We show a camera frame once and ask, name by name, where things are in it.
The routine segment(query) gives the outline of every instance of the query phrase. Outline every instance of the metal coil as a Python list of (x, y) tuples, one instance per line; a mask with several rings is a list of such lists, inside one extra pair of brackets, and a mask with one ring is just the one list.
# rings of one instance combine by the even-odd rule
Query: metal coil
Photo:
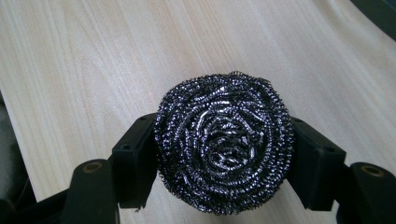
[(164, 185), (203, 212), (262, 205), (290, 168), (290, 115), (263, 78), (231, 72), (184, 81), (163, 97), (154, 132)]

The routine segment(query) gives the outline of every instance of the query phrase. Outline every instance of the wood grain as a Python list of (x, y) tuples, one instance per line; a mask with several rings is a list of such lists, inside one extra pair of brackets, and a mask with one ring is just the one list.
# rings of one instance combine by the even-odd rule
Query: wood grain
[[(107, 158), (177, 83), (240, 70), (269, 79), (290, 113), (396, 174), (396, 43), (347, 0), (1, 1), (0, 88), (35, 195)], [(202, 214), (157, 178), (122, 223), (334, 223), (290, 185), (237, 216)]]

